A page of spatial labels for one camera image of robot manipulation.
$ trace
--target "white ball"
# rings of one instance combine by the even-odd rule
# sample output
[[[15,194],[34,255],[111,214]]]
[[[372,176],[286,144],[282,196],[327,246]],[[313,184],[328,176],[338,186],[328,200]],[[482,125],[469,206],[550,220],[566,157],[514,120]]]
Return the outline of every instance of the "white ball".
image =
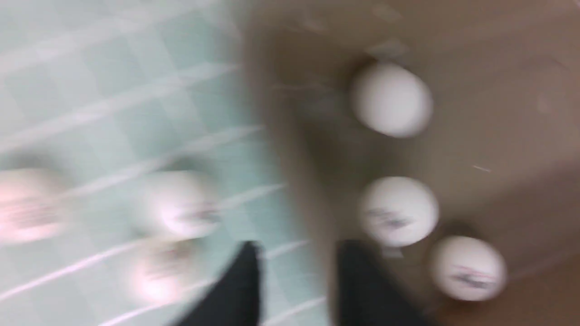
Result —
[[[187,297],[201,280],[200,255],[191,243],[149,239],[139,247],[128,274],[134,297],[147,305],[167,305]]]
[[[505,286],[503,257],[478,239],[454,236],[442,240],[434,251],[432,264],[435,284],[458,300],[491,299]]]
[[[55,236],[69,215],[64,186],[47,169],[0,173],[0,240],[21,243]]]
[[[374,181],[361,201],[362,225],[383,245],[403,247],[427,237],[438,220],[437,199],[423,183],[404,177]]]
[[[194,172],[151,175],[137,207],[145,232],[167,240],[203,237],[218,225],[213,193],[205,179]]]
[[[377,64],[355,80],[358,119],[392,137],[411,137],[429,123],[433,100],[427,85],[395,64]]]

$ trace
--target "tile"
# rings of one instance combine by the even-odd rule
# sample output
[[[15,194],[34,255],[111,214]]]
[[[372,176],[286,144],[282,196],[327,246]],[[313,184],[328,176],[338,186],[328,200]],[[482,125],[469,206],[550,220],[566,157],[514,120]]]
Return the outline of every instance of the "tile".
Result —
[[[176,323],[181,316],[176,316],[168,306],[149,310],[132,319],[135,325],[139,326],[159,326]]]
[[[219,187],[224,196],[230,197],[237,193],[264,186],[258,166],[245,159],[246,153],[238,142],[226,143],[212,150],[219,176]]]
[[[137,248],[129,251],[123,251],[118,255],[111,256],[103,262],[104,268],[109,270],[113,291],[116,302],[120,302],[125,312],[130,312],[143,307],[143,302],[135,296],[131,284],[128,281],[131,276],[131,268],[135,262]]]
[[[79,28],[110,15],[103,0],[52,0],[60,18],[68,28]]]
[[[158,100],[127,108],[115,118],[140,159],[166,154],[182,144]]]
[[[105,117],[85,126],[82,132],[105,174],[117,172],[137,162],[126,134],[114,117]]]
[[[56,134],[42,143],[73,187],[104,175],[103,167],[80,129]]]
[[[150,81],[177,72],[163,39],[154,28],[128,35],[127,41]]]
[[[273,272],[291,306],[324,296],[312,248],[302,246],[270,260]]]
[[[228,96],[195,91],[190,92],[190,96],[208,132],[247,125],[244,116],[236,114],[240,109],[238,103]]]
[[[102,252],[137,240],[133,222],[133,202],[118,189],[107,189],[91,195],[83,212],[83,226],[91,243]]]
[[[241,60],[238,57],[240,51],[235,48],[234,40],[229,35],[205,18],[200,20],[200,25],[199,40],[200,44],[204,45],[203,49],[207,61],[232,63]]]
[[[142,6],[142,0],[104,0],[110,12],[119,13],[124,10]]]
[[[204,134],[204,126],[198,118],[197,108],[189,93],[183,90],[159,98],[171,124],[185,142],[198,139]]]
[[[2,270],[3,275],[0,278],[0,293],[9,291],[25,282],[9,258],[8,251],[6,249],[0,249],[0,270]]]
[[[11,245],[6,247],[6,257],[21,284],[64,267],[52,239]]]
[[[71,224],[68,229],[53,238],[56,253],[63,266],[77,263],[98,253],[89,234],[84,230],[85,226],[79,223],[78,214],[81,212],[74,212],[70,217]]]
[[[2,107],[0,137],[17,133],[30,125],[12,95],[4,87],[0,87],[0,107]]]
[[[0,305],[0,321],[10,326],[47,325],[38,315],[29,294],[22,294],[2,302]]]
[[[66,32],[52,1],[5,1],[31,42],[43,41]]]
[[[264,320],[271,318],[276,318],[280,314],[283,314],[291,307],[288,305],[288,301],[280,287],[279,280],[274,274],[274,270],[271,268],[271,264],[266,262],[264,270],[264,282],[263,282],[263,293],[265,302]]]
[[[95,77],[78,54],[51,60],[46,68],[70,107],[78,109],[102,98]]]
[[[280,174],[279,158],[276,151],[268,141],[267,132],[256,132],[236,142],[241,149],[240,162],[250,165],[256,171],[257,184],[280,184],[285,183]]]
[[[42,122],[68,112],[58,87],[43,65],[7,76],[5,85],[18,107],[31,122]]]
[[[113,273],[104,264],[79,270],[74,274],[79,291],[94,311],[98,322],[103,323],[130,311],[133,306],[119,297]]]
[[[225,209],[219,212],[222,223],[231,237],[236,241],[257,240],[258,234],[253,225],[248,221],[248,217],[243,207]]]
[[[76,326],[96,322],[86,298],[70,277],[36,287],[30,292],[30,298],[45,325]]]
[[[290,213],[283,191],[247,202],[244,207],[267,251],[304,240],[296,225],[296,216]]]
[[[8,10],[0,10],[0,53],[27,43],[26,33]]]
[[[206,33],[206,23],[198,11],[164,21],[157,25],[157,30],[178,69],[212,61],[202,37]]]
[[[139,61],[124,37],[93,45],[82,52],[103,96],[114,96],[146,82]]]
[[[300,326],[331,326],[326,303],[304,309],[294,315]]]
[[[223,225],[195,242],[201,250],[204,274],[207,277],[220,275],[229,266],[241,244]]]

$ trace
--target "brown surface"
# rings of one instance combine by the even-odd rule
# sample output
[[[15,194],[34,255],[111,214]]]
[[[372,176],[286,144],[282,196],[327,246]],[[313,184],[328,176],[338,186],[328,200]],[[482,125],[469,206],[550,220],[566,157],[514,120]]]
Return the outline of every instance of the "brown surface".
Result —
[[[437,312],[448,326],[573,326],[580,321],[580,259],[511,282],[501,296],[483,303],[452,302]]]
[[[293,139],[305,147],[314,165],[298,171],[286,164],[285,170],[304,211],[325,208],[325,216],[309,215],[317,221],[313,237],[324,239],[324,261],[332,261],[337,237],[368,240],[356,218],[368,182],[410,176],[435,192],[441,224],[462,219],[475,225],[506,258],[512,277],[497,300],[454,303],[440,313],[442,320],[579,325],[573,307],[580,287],[578,5],[393,0],[400,16],[385,19],[377,15],[380,3],[274,1],[257,9],[251,29],[260,39],[250,46],[261,54],[254,67],[271,73],[257,93],[277,99],[264,110],[270,129],[279,144]],[[365,129],[352,118],[345,96],[365,50],[392,39],[404,44],[403,52],[389,52],[392,59],[423,78],[436,102],[428,129],[412,139]],[[289,160],[304,160],[303,153],[293,154],[300,146],[278,150]],[[300,199],[314,187],[312,180],[298,181],[305,175],[319,183],[316,200]],[[443,302],[425,272],[438,232],[404,248],[405,259],[385,261],[426,306]]]

